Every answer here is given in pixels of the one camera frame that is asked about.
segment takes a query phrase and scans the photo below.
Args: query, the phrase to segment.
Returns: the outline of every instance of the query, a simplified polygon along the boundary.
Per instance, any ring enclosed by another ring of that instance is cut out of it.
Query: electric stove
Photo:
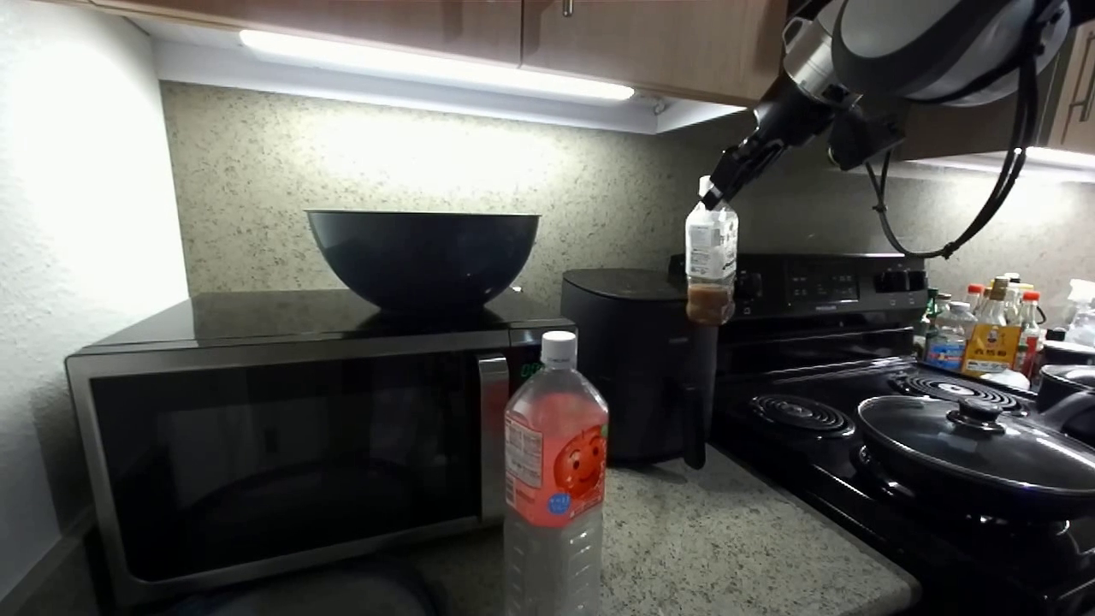
[[[1030,524],[958,511],[920,498],[871,458],[856,426],[867,398],[977,398],[1018,416],[1037,408],[1029,392],[912,359],[926,303],[910,290],[918,261],[853,275],[857,299],[849,300],[823,292],[827,280],[879,261],[841,258],[772,256],[753,284],[764,299],[752,288],[737,295],[719,333],[712,443],[915,577],[922,596],[910,614],[1095,613],[1095,518]],[[741,259],[739,277],[757,265]],[[895,277],[903,280],[896,287]],[[812,294],[796,302],[804,287]]]

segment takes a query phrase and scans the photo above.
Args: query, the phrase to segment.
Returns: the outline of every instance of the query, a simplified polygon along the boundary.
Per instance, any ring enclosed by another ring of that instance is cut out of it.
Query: kitchen cabinet
[[[779,74],[786,11],[786,0],[525,0],[521,61],[749,105]]]
[[[1035,144],[1095,154],[1095,22],[1077,26],[1038,77]],[[1015,95],[979,107],[911,105],[901,160],[1002,152],[1008,147]]]
[[[369,40],[497,60],[521,56],[521,0],[92,0],[123,14]]]

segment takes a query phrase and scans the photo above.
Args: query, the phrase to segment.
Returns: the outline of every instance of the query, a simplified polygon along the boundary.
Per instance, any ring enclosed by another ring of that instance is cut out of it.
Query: cable
[[[979,233],[981,229],[983,229],[984,225],[992,220],[992,217],[995,216],[1001,206],[1003,206],[1004,200],[1011,193],[1012,186],[1015,185],[1015,179],[1018,178],[1019,172],[1026,163],[1026,148],[1034,143],[1034,139],[1036,137],[1038,119],[1038,74],[1034,60],[1034,50],[1037,46],[1040,34],[1041,26],[1038,24],[1031,24],[1024,37],[1024,43],[1019,46],[1019,53],[1025,57],[1021,60],[1018,67],[1019,83],[1015,101],[1015,120],[1012,126],[1012,137],[1008,142],[1007,153],[1004,156],[1004,163],[1000,168],[999,176],[996,177],[996,184],[993,186],[992,191],[989,194],[989,198],[986,200],[980,211],[978,211],[973,220],[956,240],[948,242],[938,249],[927,252],[917,252],[904,247],[904,245],[901,244],[901,241],[898,240],[897,234],[894,232],[889,222],[889,217],[886,213],[888,209],[886,205],[886,178],[889,173],[891,152],[886,152],[886,156],[883,160],[880,178],[875,174],[874,166],[872,166],[869,162],[864,163],[864,166],[867,170],[867,175],[871,177],[871,185],[874,187],[875,196],[878,198],[878,202],[873,207],[873,209],[878,212],[878,219],[881,222],[883,233],[885,233],[890,245],[892,245],[894,248],[901,254],[923,258],[933,258],[936,256],[949,258],[955,251],[972,239],[973,235]]]

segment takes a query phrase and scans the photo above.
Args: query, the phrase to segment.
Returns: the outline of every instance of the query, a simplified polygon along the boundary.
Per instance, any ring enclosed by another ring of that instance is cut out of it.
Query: yellow label
[[[999,373],[1012,368],[1023,328],[978,324],[966,345],[961,372],[969,376]]]

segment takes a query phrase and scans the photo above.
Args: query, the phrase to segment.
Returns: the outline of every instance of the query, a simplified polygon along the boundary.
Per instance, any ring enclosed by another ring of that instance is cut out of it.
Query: microwave
[[[516,290],[389,315],[197,294],[66,360],[111,582],[135,605],[498,524],[503,414],[574,325]]]

